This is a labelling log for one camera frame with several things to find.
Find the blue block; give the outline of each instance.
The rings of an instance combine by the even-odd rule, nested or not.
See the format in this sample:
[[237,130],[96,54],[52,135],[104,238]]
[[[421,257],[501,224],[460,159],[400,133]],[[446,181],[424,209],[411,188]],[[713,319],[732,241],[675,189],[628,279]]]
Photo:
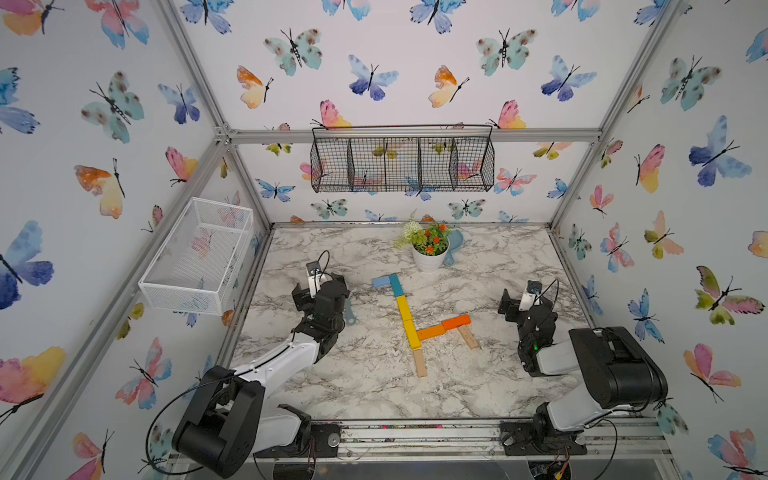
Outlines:
[[373,279],[373,288],[381,288],[383,286],[389,286],[388,276],[380,276],[379,278]]
[[392,284],[392,291],[395,294],[395,298],[398,296],[404,296],[405,294],[402,292],[402,287],[400,286],[400,280],[398,280],[397,275],[392,274],[389,276],[389,282]]

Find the potted plant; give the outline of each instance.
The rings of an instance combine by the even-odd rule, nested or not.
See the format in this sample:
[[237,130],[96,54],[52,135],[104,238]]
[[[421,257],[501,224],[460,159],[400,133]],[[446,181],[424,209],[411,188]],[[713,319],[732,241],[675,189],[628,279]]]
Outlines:
[[448,252],[449,233],[451,230],[445,223],[434,222],[424,228],[413,220],[412,214],[411,221],[406,223],[402,235],[395,241],[395,247],[410,246],[416,266],[425,273],[436,272]]

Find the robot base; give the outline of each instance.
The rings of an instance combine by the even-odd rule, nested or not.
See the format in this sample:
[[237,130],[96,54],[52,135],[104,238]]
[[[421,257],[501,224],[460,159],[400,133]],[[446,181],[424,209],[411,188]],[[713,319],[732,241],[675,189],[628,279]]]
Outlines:
[[501,439],[507,456],[557,455],[568,450],[570,455],[586,455],[587,448],[576,443],[581,432],[560,432],[549,421],[547,403],[536,409],[528,422],[503,422]]

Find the wire basket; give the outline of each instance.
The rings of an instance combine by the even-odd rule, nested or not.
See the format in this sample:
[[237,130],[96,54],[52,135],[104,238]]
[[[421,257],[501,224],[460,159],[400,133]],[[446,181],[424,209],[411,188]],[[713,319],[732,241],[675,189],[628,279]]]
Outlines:
[[221,315],[245,257],[253,210],[193,197],[139,280],[149,304]]
[[[322,136],[329,129],[314,128],[312,188],[315,192],[491,189],[495,168],[492,127],[482,126],[479,133],[454,128],[436,136],[411,127],[408,134],[397,136],[404,127],[348,127],[343,137]],[[356,134],[355,128],[374,133]]]

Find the yellow block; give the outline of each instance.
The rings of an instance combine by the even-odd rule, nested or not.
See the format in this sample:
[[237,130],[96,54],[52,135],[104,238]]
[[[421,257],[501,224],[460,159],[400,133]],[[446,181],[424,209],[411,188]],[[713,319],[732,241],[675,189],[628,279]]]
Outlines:
[[411,344],[411,350],[422,348],[422,343],[419,342],[419,335],[416,334],[416,326],[413,324],[413,320],[403,320],[402,326],[406,329],[406,335],[408,336],[408,342]]
[[402,317],[403,322],[407,320],[413,320],[413,316],[411,316],[411,309],[408,308],[408,302],[406,302],[405,296],[397,297],[397,307],[400,308],[400,316]]

